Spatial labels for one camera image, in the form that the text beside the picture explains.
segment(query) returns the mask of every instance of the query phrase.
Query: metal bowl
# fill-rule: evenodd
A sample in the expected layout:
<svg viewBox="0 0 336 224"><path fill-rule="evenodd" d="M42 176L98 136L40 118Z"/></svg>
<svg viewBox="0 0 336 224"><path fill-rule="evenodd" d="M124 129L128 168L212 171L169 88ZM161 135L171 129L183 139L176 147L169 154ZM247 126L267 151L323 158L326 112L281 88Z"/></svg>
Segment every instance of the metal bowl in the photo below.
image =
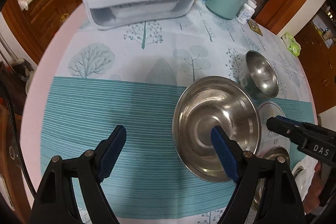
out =
<svg viewBox="0 0 336 224"><path fill-rule="evenodd" d="M288 166L291 166L289 154L287 150L281 146L271 148L262 156L262 158L266 160L275 160L279 156L284 157ZM251 204L251 208L254 211L258 211L259 203L261 201L261 195L263 194L264 183L265 179L259 179L257 187L255 189L254 198Z"/></svg>
<svg viewBox="0 0 336 224"><path fill-rule="evenodd" d="M243 150L257 151L261 126L253 101L234 81L208 76L181 95L174 112L173 138L184 165L211 182L229 180L210 139L217 125Z"/></svg>
<svg viewBox="0 0 336 224"><path fill-rule="evenodd" d="M239 82L252 97L273 98L279 83L271 64L260 53L248 51L239 68Z"/></svg>

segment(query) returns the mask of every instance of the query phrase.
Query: small metal bowl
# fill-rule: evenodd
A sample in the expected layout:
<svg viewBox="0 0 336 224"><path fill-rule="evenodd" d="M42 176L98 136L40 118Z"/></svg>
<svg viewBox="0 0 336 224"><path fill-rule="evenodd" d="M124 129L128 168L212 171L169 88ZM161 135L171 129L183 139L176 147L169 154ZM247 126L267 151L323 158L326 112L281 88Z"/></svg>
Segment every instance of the small metal bowl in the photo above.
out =
<svg viewBox="0 0 336 224"><path fill-rule="evenodd" d="M279 156L284 157L288 166L291 166L291 160L289 158L289 154L287 150L281 146L271 148L262 156L262 158L266 160L275 160ZM265 179L259 179L257 187L255 189L254 198L251 204L251 208L254 211L258 211L261 196L263 194L264 183Z"/></svg>
<svg viewBox="0 0 336 224"><path fill-rule="evenodd" d="M279 93L277 75L260 53L248 51L239 68L239 83L252 97L274 98Z"/></svg>
<svg viewBox="0 0 336 224"><path fill-rule="evenodd" d="M173 138L184 165L211 182L229 180L210 139L217 125L243 150L257 151L261 126L253 101L234 81L208 76L181 95L174 112Z"/></svg>

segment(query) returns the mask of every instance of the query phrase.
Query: striped placemat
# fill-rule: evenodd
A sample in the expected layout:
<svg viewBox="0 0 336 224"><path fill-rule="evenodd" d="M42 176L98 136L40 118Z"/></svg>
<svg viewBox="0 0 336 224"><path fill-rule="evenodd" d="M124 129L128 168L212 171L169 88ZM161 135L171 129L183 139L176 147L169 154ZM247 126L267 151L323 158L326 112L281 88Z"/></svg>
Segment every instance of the striped placemat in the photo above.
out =
<svg viewBox="0 0 336 224"><path fill-rule="evenodd" d="M122 124L127 129L126 144L111 176L102 183L118 217L171 219L223 208L234 183L195 177L175 151L171 124L184 90L182 86L55 77L43 119L41 172L53 155L77 157ZM310 103L273 101L288 118L314 121ZM303 158L292 146L290 156L292 165ZM78 181L74 189L78 206L85 208Z"/></svg>

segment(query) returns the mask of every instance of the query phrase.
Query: black cable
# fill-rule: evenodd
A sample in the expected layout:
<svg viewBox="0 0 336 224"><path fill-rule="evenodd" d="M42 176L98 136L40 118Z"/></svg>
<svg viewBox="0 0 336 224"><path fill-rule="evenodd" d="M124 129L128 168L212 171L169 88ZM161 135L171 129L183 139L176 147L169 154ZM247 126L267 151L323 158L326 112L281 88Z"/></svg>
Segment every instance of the black cable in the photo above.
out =
<svg viewBox="0 0 336 224"><path fill-rule="evenodd" d="M17 127L16 127L16 120L15 120L15 113L14 113L14 107L13 107L12 99L11 99L9 93L8 93L7 88L1 82L1 80L0 80L0 94L3 95L3 98L5 99L5 102L6 102L6 105L7 105L7 108L8 108L10 124L11 124L12 132L13 132L14 144L15 144L16 151L17 151L17 154L18 154L18 158L19 158L19 162L20 162L20 166L21 166L23 176L25 177L25 180L27 182L27 185L29 187L29 190L30 190L31 194L33 195L33 197L35 197L36 196L36 191L35 191L35 188L32 184L32 181L29 177L28 170L27 170L25 161L23 159L22 150L21 150L21 146L20 146L20 141L18 140L18 137L17 137Z"/></svg>

